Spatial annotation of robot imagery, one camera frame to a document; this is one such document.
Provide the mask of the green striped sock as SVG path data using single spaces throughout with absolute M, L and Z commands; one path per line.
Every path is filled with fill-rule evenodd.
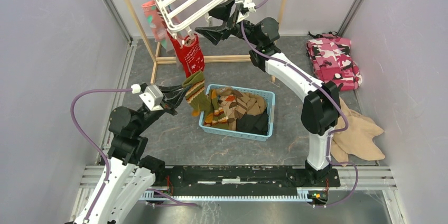
M 192 116 L 198 117 L 201 112 L 209 112 L 211 101 L 205 92 L 205 78 L 201 70 L 190 75 L 182 84 L 182 87 L 188 88 L 185 99 L 193 108 Z
M 207 94 L 207 105 L 204 110 L 204 126 L 228 129 L 228 117 L 224 109 L 218 104 L 218 95 L 215 89 L 210 89 Z

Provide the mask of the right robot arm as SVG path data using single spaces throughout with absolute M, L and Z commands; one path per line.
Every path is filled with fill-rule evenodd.
M 207 4 L 202 12 L 222 21 L 221 26 L 197 27 L 195 31 L 213 44 L 233 35 L 245 40 L 250 47 L 249 55 L 254 66 L 274 76 L 292 90 L 302 101 L 301 122 L 309 132 L 310 150 L 305 162 L 308 168 L 305 179 L 318 186 L 326 180 L 325 169 L 330 167 L 330 143 L 340 117 L 339 90 L 333 82 L 323 82 L 311 77 L 292 63 L 276 46 L 279 39 L 279 23 L 266 17 L 254 24 L 244 16 L 257 6 L 248 2 L 226 0 Z

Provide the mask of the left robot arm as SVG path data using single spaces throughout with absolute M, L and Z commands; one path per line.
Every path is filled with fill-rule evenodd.
M 165 87 L 142 83 L 126 89 L 93 89 L 75 97 L 70 106 L 73 123 L 99 152 L 105 167 L 93 195 L 73 223 L 122 223 L 150 186 L 161 185 L 165 181 L 164 161 L 149 155 L 142 156 L 148 139 L 141 134 L 164 114 L 175 116 L 176 108 L 189 90 L 189 86 Z M 87 136 L 74 114 L 77 101 L 96 92 L 131 92 L 143 102 L 138 110 L 119 106 L 111 111 L 108 130 L 113 139 L 107 153 Z

